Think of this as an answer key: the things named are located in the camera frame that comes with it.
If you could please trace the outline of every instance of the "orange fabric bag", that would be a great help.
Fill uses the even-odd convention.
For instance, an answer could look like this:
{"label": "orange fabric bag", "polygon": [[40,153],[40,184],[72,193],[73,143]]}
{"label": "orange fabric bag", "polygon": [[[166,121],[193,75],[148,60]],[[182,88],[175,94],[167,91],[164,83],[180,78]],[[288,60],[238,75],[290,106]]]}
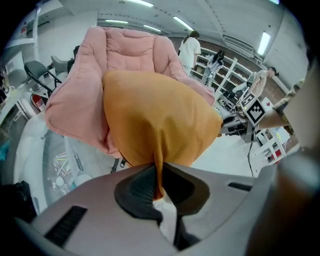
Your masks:
{"label": "orange fabric bag", "polygon": [[107,71],[102,83],[115,145],[132,166],[155,163],[154,199],[161,198],[163,162],[190,166],[217,137],[221,117],[193,89],[163,74]]}

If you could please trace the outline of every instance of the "pink cushion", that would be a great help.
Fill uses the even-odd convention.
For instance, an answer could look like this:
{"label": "pink cushion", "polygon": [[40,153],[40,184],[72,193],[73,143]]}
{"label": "pink cushion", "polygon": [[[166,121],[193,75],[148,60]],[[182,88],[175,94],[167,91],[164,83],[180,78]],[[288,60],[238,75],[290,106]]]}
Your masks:
{"label": "pink cushion", "polygon": [[45,120],[52,131],[121,157],[103,108],[102,76],[107,70],[161,73],[190,86],[210,105],[214,102],[213,93],[184,72],[167,37],[136,30],[91,27],[67,79],[47,102]]}

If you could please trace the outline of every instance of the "black cable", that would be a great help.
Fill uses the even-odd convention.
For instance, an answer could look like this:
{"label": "black cable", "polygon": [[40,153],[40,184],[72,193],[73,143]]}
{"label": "black cable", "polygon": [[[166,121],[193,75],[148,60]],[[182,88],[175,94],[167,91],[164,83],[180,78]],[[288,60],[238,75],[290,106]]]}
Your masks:
{"label": "black cable", "polygon": [[251,174],[252,174],[252,177],[255,177],[254,176],[254,172],[252,171],[252,168],[251,168],[251,163],[250,163],[250,151],[251,151],[251,148],[252,148],[252,144],[253,144],[254,142],[251,142],[251,145],[250,145],[250,148],[249,148],[249,152],[248,152],[248,163],[249,163],[249,166],[250,166],[250,170],[251,170]]}
{"label": "black cable", "polygon": [[251,167],[251,163],[250,163],[250,151],[251,151],[252,145],[253,145],[253,143],[254,143],[254,138],[255,138],[254,129],[255,129],[255,128],[253,127],[253,128],[252,128],[252,134],[251,134],[251,141],[252,141],[252,142],[251,142],[251,145],[250,145],[250,148],[249,148],[249,152],[248,152],[248,156],[247,156],[252,177],[255,177],[255,176],[254,176],[254,172],[252,171],[252,167]]}

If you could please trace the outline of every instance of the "gray plastic panel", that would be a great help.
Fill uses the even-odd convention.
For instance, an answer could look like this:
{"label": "gray plastic panel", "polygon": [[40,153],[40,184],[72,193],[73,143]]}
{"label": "gray plastic panel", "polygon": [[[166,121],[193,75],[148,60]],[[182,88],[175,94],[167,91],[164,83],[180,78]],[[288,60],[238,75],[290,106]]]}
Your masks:
{"label": "gray plastic panel", "polygon": [[76,205],[87,208],[87,212],[66,242],[65,250],[84,256],[174,254],[177,250],[167,242],[156,221],[131,217],[115,200],[116,184],[147,166],[85,182],[46,209],[32,226],[45,235],[71,206]]}
{"label": "gray plastic panel", "polygon": [[220,174],[199,170],[178,164],[171,164],[180,170],[203,180],[210,189],[210,197],[202,209],[194,215],[182,218],[185,231],[203,240],[220,227],[237,209],[249,192],[229,187],[235,182],[252,186],[254,178]]}
{"label": "gray plastic panel", "polygon": [[258,178],[254,181],[253,188],[235,212],[206,239],[178,252],[177,255],[245,255],[251,230],[265,204],[275,170],[275,165],[262,168]]}

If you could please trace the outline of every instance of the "white shirt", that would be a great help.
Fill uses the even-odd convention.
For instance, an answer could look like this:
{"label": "white shirt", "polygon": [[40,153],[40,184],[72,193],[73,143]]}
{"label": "white shirt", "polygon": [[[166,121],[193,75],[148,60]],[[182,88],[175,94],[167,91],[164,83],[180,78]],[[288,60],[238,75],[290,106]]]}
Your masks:
{"label": "white shirt", "polygon": [[182,65],[192,68],[194,66],[195,54],[201,53],[199,41],[193,37],[189,37],[185,43],[182,40],[179,50],[179,58]]}
{"label": "white shirt", "polygon": [[252,93],[256,96],[259,97],[266,85],[267,82],[267,72],[265,70],[260,70],[256,75],[255,79],[260,79],[260,81],[256,84],[256,86],[253,88]]}

